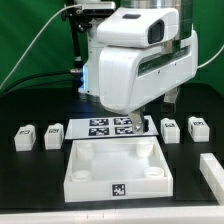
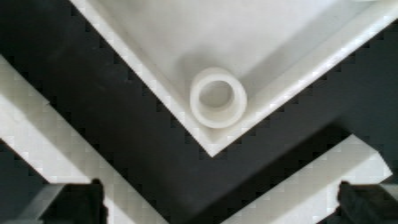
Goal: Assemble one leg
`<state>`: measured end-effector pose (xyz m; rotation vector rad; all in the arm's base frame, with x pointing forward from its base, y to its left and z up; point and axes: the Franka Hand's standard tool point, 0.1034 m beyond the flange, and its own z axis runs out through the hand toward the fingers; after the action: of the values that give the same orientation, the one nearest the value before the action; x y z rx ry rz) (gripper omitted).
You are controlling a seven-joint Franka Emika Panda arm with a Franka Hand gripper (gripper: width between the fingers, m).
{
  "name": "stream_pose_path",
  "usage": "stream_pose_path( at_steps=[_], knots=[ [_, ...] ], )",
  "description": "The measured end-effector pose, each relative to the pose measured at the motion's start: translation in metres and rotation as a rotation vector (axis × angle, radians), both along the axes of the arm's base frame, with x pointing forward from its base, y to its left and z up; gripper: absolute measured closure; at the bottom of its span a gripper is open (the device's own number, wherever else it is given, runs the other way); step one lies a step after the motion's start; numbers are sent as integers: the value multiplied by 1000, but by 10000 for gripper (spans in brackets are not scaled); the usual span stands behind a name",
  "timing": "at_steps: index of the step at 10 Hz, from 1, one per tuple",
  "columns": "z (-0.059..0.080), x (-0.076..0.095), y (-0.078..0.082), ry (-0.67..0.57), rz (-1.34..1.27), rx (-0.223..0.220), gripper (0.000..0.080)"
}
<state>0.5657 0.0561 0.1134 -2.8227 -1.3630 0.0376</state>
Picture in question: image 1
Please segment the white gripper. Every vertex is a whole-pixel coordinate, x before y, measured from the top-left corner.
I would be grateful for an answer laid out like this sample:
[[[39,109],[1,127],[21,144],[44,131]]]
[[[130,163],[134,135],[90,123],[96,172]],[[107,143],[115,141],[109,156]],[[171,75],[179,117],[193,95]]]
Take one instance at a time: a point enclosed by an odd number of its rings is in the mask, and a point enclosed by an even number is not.
[[[162,113],[171,117],[176,112],[180,88],[193,78],[198,63],[198,38],[181,41],[186,55],[162,62],[162,46],[146,49],[105,47],[99,59],[100,102],[108,111],[127,115],[135,134],[144,133],[144,117],[136,109],[164,95]]]

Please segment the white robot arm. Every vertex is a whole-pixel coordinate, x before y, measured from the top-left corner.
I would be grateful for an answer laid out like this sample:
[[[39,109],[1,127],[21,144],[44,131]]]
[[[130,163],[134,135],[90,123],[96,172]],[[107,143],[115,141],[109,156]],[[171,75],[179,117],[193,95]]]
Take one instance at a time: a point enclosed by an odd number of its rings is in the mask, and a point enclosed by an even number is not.
[[[82,94],[108,111],[127,115],[146,131],[142,108],[193,78],[198,37],[193,0],[78,0],[91,18]]]

